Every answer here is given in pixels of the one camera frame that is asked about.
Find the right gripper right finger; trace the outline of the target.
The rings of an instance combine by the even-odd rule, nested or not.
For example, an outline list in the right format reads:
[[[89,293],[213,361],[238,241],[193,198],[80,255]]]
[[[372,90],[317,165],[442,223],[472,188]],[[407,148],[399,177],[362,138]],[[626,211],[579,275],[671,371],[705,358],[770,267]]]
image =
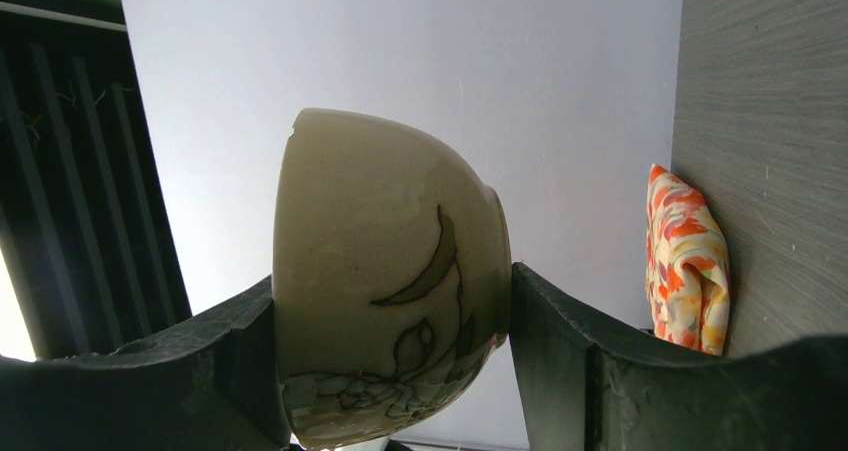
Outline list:
[[[512,268],[510,347],[533,450],[843,450],[847,340],[741,358],[655,338]]]

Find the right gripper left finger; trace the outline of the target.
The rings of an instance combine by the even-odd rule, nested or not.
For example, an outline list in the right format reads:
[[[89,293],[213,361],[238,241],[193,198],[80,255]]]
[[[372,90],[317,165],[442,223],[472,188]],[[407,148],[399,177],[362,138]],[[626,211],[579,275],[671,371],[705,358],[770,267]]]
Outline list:
[[[5,450],[283,450],[271,282],[107,354],[1,361]]]

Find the white ceramic bowl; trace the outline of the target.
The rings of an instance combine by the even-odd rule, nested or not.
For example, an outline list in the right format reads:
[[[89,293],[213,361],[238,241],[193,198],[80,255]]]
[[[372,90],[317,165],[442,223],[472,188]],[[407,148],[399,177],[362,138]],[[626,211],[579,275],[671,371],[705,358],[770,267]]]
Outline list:
[[[302,110],[271,273],[299,444],[380,439],[452,404],[507,338],[511,265],[497,193],[450,146],[384,118]]]

